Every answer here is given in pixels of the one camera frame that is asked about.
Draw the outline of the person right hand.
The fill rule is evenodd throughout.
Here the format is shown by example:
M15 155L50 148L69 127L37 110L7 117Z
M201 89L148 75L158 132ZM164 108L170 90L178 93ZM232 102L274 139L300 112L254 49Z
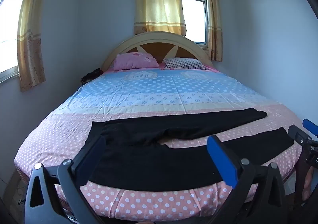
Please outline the person right hand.
M305 179L304 179L304 187L302 190L302 200L303 201L306 201L311 194L311 181L313 178L313 172L314 172L314 169L311 166L306 174Z

